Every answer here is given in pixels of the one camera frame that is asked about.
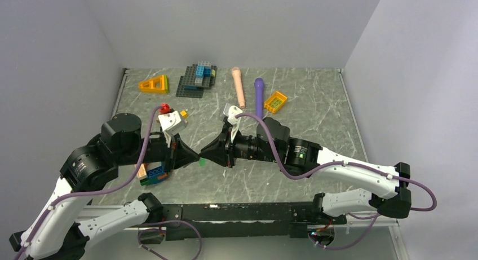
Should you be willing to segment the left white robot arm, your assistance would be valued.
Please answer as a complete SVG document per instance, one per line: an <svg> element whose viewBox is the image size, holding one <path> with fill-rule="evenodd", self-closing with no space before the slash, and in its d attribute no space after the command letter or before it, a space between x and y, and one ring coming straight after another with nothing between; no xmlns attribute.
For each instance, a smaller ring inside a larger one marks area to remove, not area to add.
<svg viewBox="0 0 478 260"><path fill-rule="evenodd" d="M80 259L99 241L131 226L155 226L165 220L164 207L151 193L142 193L125 207L89 221L78 221L83 208L95 197L115 192L106 184L118 177L120 166L159 162L165 172L199 159L179 133L186 128L178 111L153 110L150 123L160 131L141 134L141 119L120 113L103 123L101 132L75 149L60 169L56 186L33 224L13 233L10 244L16 258Z"/></svg>

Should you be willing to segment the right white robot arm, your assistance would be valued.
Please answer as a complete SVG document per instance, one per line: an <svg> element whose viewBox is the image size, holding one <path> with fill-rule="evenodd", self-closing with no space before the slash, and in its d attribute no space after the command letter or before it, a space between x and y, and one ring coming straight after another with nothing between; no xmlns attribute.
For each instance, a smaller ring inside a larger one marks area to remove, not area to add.
<svg viewBox="0 0 478 260"><path fill-rule="evenodd" d="M312 176L311 170L325 178L352 184L355 189L341 193L318 193L311 208L312 219L320 224L330 218L358 211L376 211L389 218L407 218L411 211L408 179L410 165L373 165L335 153L317 143L293 138L290 129L266 117L256 127L256 135L241 135L238 128L224 121L220 134L200 156L232 168L238 158L281 162L287 177Z"/></svg>

